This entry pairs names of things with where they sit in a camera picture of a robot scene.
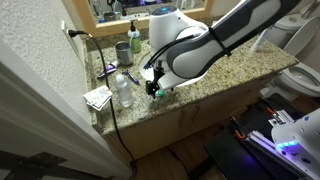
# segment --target mirror frame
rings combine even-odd
[[[200,19],[209,17],[211,7],[214,0],[205,0],[203,8],[184,10],[183,13],[192,19]],[[72,0],[78,17],[80,18],[83,28],[94,37],[108,36],[112,34],[119,34],[127,32],[130,26],[128,20],[117,20],[109,23],[97,24],[92,16],[88,0]],[[139,18],[135,22],[137,29],[146,29],[149,27],[149,17]]]

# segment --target green object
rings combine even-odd
[[[135,20],[130,20],[131,26],[128,31],[129,43],[131,45],[131,51],[133,53],[139,53],[141,51],[141,43],[140,43],[140,32],[136,29],[133,22]]]
[[[158,91],[156,92],[156,96],[158,96],[158,97],[163,97],[163,96],[164,96],[164,91],[163,91],[163,90],[158,90]]]

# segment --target mirror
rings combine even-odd
[[[135,22],[138,29],[146,29],[149,25],[149,14],[162,6],[178,7],[190,18],[200,19],[210,15],[213,4],[213,0],[72,0],[72,2],[85,31],[94,37],[127,32],[130,19],[138,20]],[[121,17],[123,10],[128,17]]]

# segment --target cup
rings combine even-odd
[[[117,59],[121,65],[128,66],[133,63],[133,53],[130,44],[120,41],[116,44]]]
[[[109,22],[109,21],[114,21],[116,20],[116,15],[113,11],[110,11],[110,12],[106,12],[103,14],[104,15],[104,20],[106,22]]]

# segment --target doorframe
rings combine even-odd
[[[3,106],[4,104],[0,106],[2,120],[53,143],[61,150],[74,153],[77,158],[82,158],[83,162],[93,166],[90,169],[96,170],[88,172],[90,171],[88,169],[79,169],[79,166],[71,161],[61,164],[62,166],[104,177],[110,175],[121,179],[129,177],[130,168],[113,155],[107,142],[1,39],[0,54],[0,79],[5,82],[6,88],[12,88],[33,106],[24,108],[39,108],[47,113],[51,123],[63,128],[59,129],[59,132],[50,131],[52,124],[46,125],[43,120],[41,122],[36,118],[28,118],[25,113],[20,114],[17,109]],[[17,102],[10,102],[8,99],[7,101],[1,99],[1,102],[13,103],[11,104],[13,107],[18,105],[14,104]],[[77,140],[68,136],[61,138],[63,133],[71,133]]]

